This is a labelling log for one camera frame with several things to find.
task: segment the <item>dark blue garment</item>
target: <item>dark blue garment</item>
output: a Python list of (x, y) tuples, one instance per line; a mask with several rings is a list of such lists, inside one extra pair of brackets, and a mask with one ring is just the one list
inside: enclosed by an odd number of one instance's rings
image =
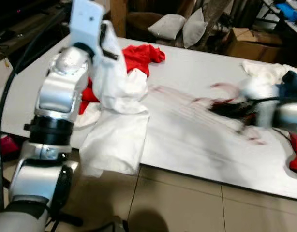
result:
[(283, 84), (276, 85), (279, 88), (279, 96), (297, 98), (297, 74), (288, 71), (283, 77), (283, 82)]
[(283, 12), (286, 19), (297, 22), (297, 10), (292, 8), (288, 3), (280, 3), (276, 4), (276, 6)]

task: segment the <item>gray pillow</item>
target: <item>gray pillow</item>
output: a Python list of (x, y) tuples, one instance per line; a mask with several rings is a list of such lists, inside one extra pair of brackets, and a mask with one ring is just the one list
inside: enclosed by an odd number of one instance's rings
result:
[(187, 20), (183, 27), (183, 42), (184, 47), (189, 48), (196, 44), (207, 28), (207, 22), (204, 21), (202, 8), (196, 10)]
[(167, 40), (175, 40), (186, 19), (178, 14), (166, 14), (148, 28), (154, 36)]

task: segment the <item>tile floor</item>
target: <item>tile floor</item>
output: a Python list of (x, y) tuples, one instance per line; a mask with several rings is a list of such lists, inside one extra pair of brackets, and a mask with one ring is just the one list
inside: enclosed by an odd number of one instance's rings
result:
[[(13, 171), (14, 162), (4, 175), (10, 179)], [(57, 232), (95, 229), (113, 215), (128, 220), (131, 232), (297, 232), (295, 201), (146, 166), (137, 176), (80, 176), (64, 211), (84, 225), (61, 223)]]

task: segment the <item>cardboard box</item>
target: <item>cardboard box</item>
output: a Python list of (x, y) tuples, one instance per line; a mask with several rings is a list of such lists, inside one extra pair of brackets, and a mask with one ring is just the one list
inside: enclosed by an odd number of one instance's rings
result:
[(269, 63), (280, 62), (283, 42), (279, 35), (248, 28), (232, 28), (224, 55)]

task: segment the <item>brown chair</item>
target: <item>brown chair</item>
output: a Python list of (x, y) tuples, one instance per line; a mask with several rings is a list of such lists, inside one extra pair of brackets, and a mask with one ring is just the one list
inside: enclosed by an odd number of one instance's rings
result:
[(155, 43), (148, 27), (164, 15), (177, 14), (189, 18), (192, 14), (194, 0), (129, 0), (126, 16), (126, 37), (129, 39)]

